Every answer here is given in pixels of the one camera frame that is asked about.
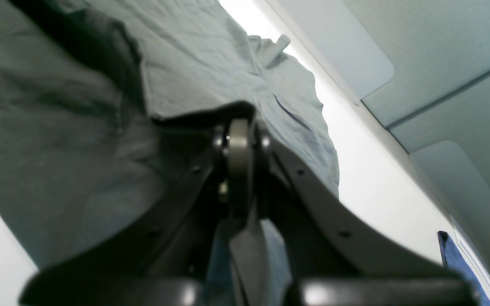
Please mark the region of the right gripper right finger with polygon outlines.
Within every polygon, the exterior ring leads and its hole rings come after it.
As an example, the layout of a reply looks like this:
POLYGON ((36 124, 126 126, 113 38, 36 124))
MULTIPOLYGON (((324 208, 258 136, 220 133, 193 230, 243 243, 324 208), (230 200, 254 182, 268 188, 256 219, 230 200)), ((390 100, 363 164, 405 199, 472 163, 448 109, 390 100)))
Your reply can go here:
POLYGON ((463 277, 398 245, 349 211, 316 174, 254 125, 257 211, 282 235, 285 306, 475 306, 463 277))

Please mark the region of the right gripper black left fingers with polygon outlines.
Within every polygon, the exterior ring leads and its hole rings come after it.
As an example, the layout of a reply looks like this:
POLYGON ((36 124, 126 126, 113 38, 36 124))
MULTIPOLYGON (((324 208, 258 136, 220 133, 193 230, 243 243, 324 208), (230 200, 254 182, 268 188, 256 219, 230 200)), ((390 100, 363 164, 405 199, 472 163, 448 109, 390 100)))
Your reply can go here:
POLYGON ((157 203, 93 248, 35 275, 22 306, 206 306, 203 282, 217 225, 246 218, 253 110, 178 119, 212 138, 157 203))

